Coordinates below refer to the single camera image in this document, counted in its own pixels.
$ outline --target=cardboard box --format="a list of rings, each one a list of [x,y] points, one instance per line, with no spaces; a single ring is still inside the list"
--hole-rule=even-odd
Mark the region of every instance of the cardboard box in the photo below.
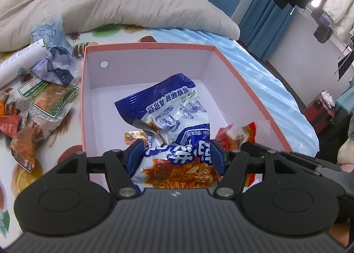
[[[86,47],[81,101],[82,139],[87,156],[125,149],[124,133],[136,130],[115,102],[183,73],[194,81],[210,119],[211,138],[221,127],[239,128],[268,120],[256,142],[291,151],[281,130],[247,82],[214,46],[133,43]]]

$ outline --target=blue bed sheet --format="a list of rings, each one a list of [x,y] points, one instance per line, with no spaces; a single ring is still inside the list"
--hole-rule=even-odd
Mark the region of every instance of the blue bed sheet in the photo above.
[[[236,41],[188,29],[147,29],[157,42],[215,45],[247,81],[282,130],[294,152],[314,157],[319,150],[316,133],[293,96]]]

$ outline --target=ribbed gray surface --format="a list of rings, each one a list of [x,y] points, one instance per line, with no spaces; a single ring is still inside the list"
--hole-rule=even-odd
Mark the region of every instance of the ribbed gray surface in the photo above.
[[[88,232],[52,239],[25,233],[6,251],[340,253],[345,249],[326,234],[285,239],[263,233],[233,202],[215,199],[206,189],[146,189],[138,199],[118,202],[112,214]]]

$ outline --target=gray duvet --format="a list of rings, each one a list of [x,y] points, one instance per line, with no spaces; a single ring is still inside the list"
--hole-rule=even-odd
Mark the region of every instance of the gray duvet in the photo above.
[[[237,40],[238,26],[207,0],[0,0],[0,52],[31,42],[31,29],[62,16],[66,34],[105,24],[202,30]]]

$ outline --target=red suitcase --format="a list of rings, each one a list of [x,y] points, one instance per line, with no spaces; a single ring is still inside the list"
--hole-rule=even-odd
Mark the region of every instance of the red suitcase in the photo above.
[[[316,134],[319,134],[326,127],[333,125],[335,108],[320,94],[309,106],[306,107],[304,115],[315,129]]]

